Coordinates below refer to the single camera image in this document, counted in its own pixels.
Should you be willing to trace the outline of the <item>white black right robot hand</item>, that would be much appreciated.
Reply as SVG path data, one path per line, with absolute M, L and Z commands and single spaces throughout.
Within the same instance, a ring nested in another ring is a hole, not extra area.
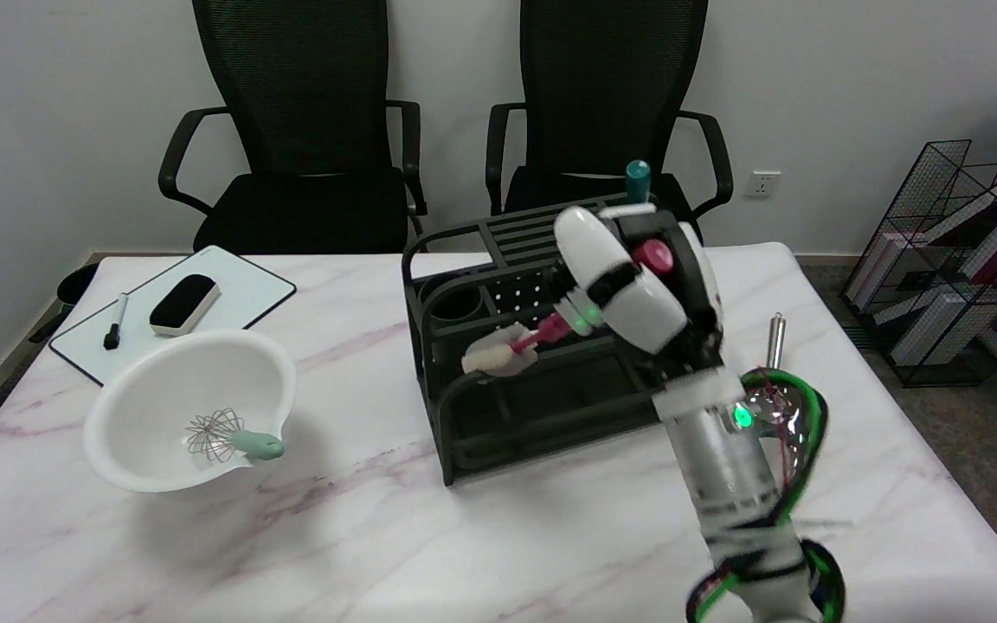
M 553 234 L 547 286 L 574 334 L 606 328 L 670 376 L 724 366 L 723 305 L 692 225 L 651 202 L 570 206 Z

